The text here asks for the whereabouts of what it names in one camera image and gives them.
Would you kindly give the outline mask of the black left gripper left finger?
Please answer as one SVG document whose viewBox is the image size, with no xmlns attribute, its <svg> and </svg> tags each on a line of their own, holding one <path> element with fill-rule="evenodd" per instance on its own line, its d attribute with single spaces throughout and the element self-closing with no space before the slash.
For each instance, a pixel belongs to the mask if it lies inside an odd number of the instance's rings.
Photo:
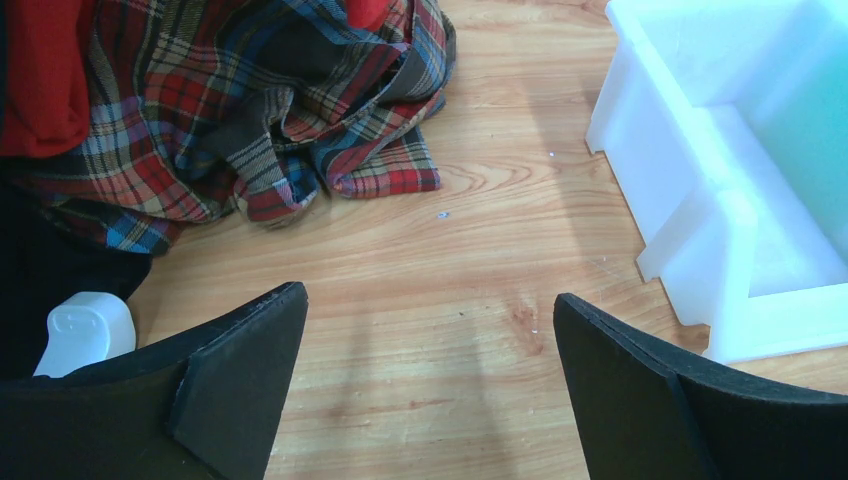
<svg viewBox="0 0 848 480">
<path fill-rule="evenodd" d="M 260 479 L 308 310 L 282 284 L 62 377 L 1 385 L 5 479 Z"/>
</svg>

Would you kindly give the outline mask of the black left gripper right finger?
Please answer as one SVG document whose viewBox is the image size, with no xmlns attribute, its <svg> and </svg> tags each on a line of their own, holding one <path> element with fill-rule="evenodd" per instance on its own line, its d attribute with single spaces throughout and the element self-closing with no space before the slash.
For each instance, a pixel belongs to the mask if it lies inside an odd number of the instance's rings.
<svg viewBox="0 0 848 480">
<path fill-rule="evenodd" d="M 553 326 L 594 479 L 843 479 L 847 399 L 722 365 L 573 294 Z"/>
</svg>

